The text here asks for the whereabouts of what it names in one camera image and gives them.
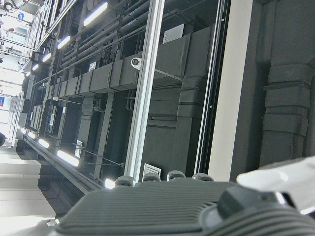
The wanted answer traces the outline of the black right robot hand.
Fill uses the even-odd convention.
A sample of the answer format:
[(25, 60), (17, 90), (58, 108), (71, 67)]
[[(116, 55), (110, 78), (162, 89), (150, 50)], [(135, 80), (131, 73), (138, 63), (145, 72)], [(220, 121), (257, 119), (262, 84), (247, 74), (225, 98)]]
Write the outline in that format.
[(312, 236), (315, 159), (276, 162), (215, 181), (171, 171), (120, 177), (113, 189), (86, 194), (54, 236)]

